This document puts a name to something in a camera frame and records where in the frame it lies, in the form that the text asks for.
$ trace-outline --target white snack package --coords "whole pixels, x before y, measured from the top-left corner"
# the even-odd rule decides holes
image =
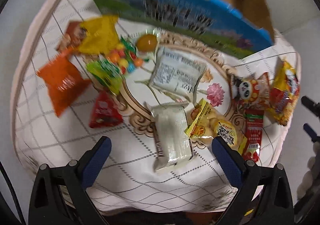
[[[184,102],[149,107],[155,121],[154,139],[158,153],[155,172],[193,157],[191,142],[185,133],[188,123],[184,107],[187,105]]]
[[[149,86],[171,91],[195,104],[197,87],[206,68],[205,63],[195,62],[178,50],[162,46],[157,52],[156,67]]]

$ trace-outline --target tablecloth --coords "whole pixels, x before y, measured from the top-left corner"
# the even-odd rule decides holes
[[[230,186],[214,155],[202,144],[192,142],[195,157],[187,165],[171,172],[153,172],[156,147],[144,103],[178,100],[170,94],[148,91],[143,82],[154,66],[146,64],[144,70],[137,70],[124,82],[116,100],[124,116],[123,124],[113,128],[88,127],[99,90],[95,81],[61,118],[55,116],[46,85],[36,76],[36,70],[57,55],[55,46],[69,20],[85,20],[98,15],[99,10],[92,0],[47,0],[31,24],[13,79],[10,104],[12,139],[21,164],[34,178],[42,163],[51,167],[66,165],[71,159],[79,159],[105,135],[112,140],[112,152],[94,186],[87,189],[102,213],[130,208],[151,212],[224,210],[237,190]],[[135,35],[146,27],[150,26],[122,19],[116,24],[118,34],[122,36]],[[297,68],[300,79],[300,56],[277,31],[274,46],[242,60],[169,31],[163,31],[161,42],[207,63],[208,72],[199,84],[197,101],[206,97],[209,85],[218,83],[225,94],[217,109],[240,128],[244,126],[244,118],[241,112],[235,112],[230,106],[228,72],[255,77],[268,72],[273,80],[277,58],[281,57]],[[71,62],[84,78],[92,78],[85,70],[87,59],[74,56]],[[283,127],[264,118],[258,165],[275,165],[289,127],[290,122]],[[72,204],[66,188],[62,191]]]

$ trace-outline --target red stick package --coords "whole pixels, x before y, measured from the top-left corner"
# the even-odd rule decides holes
[[[91,112],[89,127],[114,127],[122,122],[123,118],[113,99],[106,91],[101,91]]]
[[[242,158],[244,160],[253,160],[255,163],[259,160],[262,129],[263,129],[263,110],[248,109],[245,112],[247,130],[247,144],[244,148]]]

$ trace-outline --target pink flower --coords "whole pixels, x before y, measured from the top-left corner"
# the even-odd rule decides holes
[[[207,99],[210,101],[211,106],[217,107],[222,104],[224,92],[219,83],[209,85],[207,89]]]

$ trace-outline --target metal screw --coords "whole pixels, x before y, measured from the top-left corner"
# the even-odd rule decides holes
[[[46,169],[47,168],[47,164],[41,164],[41,166],[40,166],[40,169],[41,170],[44,170],[44,169]]]
[[[70,165],[70,166],[76,166],[77,163],[78,163],[77,160],[71,160],[71,161],[69,162],[69,165]]]
[[[283,167],[282,164],[277,164],[277,168],[280,169],[280,170],[283,170],[283,169],[284,169],[284,167]]]
[[[255,163],[254,163],[254,161],[252,161],[252,160],[248,160],[248,161],[247,161],[247,165],[252,167],[252,166],[255,165]]]

